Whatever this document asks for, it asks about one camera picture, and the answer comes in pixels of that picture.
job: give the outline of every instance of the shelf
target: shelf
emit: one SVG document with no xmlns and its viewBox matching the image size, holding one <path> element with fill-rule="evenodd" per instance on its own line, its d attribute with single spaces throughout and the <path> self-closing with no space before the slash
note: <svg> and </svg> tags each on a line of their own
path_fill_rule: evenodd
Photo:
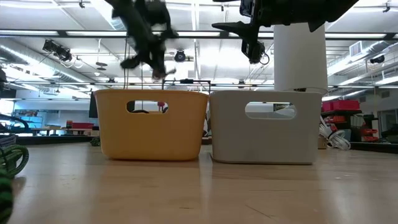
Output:
<svg viewBox="0 0 398 224">
<path fill-rule="evenodd" d="M 360 110 L 355 110 L 355 111 L 343 111 L 343 110 L 341 110 L 341 111 L 327 111 L 327 112 L 322 112 L 321 113 L 321 116 L 322 117 L 326 117 L 326 116 L 329 116 L 329 115 L 345 115 L 345 116 L 349 116 L 349 115 L 354 115 L 354 114 L 360 114 L 360 113 L 362 113 L 362 111 L 360 111 Z"/>
</svg>

